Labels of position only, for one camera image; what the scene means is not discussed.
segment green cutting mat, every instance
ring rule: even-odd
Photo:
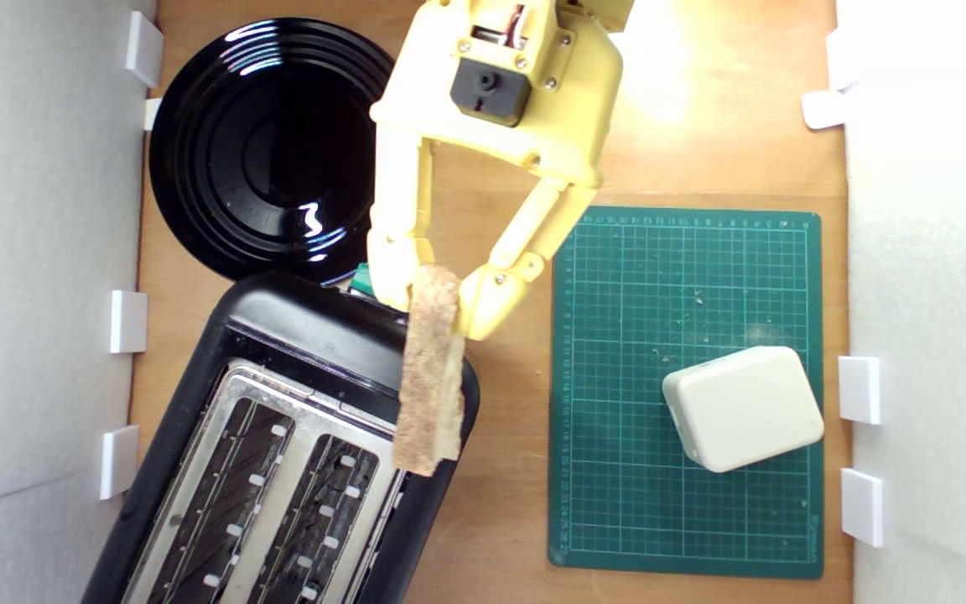
[[[554,565],[817,578],[822,444],[713,474],[687,459],[671,371],[800,352],[822,404],[814,214],[591,207],[553,261]]]

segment screw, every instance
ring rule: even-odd
[[[480,90],[483,92],[494,91],[498,86],[498,74],[493,71],[480,73]]]

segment white bracket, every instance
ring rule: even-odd
[[[147,294],[111,292],[111,353],[147,350]]]
[[[99,498],[108,500],[126,491],[137,477],[139,428],[126,425],[103,435],[102,473],[99,479]]]
[[[871,547],[882,546],[882,480],[844,467],[840,471],[840,528]]]
[[[129,19],[129,46],[126,69],[133,72],[148,88],[158,86],[162,71],[162,32],[139,11]]]
[[[881,424],[880,365],[874,357],[837,359],[840,417],[861,424]]]

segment white box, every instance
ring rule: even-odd
[[[686,454],[729,471],[816,443],[822,414],[800,357],[756,346],[671,373],[662,393]]]

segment yellow robotic arm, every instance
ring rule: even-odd
[[[371,108],[376,191],[368,233],[371,285],[407,310],[427,241],[430,143],[480,150],[539,176],[491,249],[461,283],[457,329],[485,340],[602,186],[621,31],[633,0],[429,0],[419,8],[390,83]]]

